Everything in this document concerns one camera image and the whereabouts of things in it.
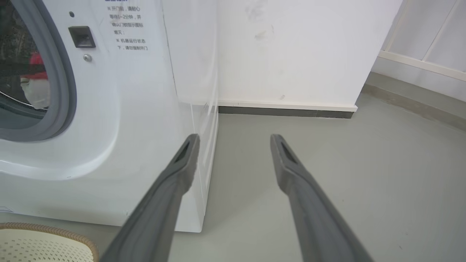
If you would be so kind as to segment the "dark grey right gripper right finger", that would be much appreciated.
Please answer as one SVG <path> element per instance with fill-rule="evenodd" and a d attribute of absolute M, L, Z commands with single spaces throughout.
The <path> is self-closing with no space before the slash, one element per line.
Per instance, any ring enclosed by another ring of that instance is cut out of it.
<path fill-rule="evenodd" d="M 288 196 L 305 262 L 371 262 L 373 258 L 283 136 L 270 136 L 279 188 Z"/>

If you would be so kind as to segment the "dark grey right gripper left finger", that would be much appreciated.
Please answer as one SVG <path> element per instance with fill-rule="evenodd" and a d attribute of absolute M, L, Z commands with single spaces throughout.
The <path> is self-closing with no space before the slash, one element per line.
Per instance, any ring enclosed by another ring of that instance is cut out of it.
<path fill-rule="evenodd" d="M 100 258 L 102 262 L 166 262 L 183 195 L 192 186 L 200 137 L 190 134 Z"/>

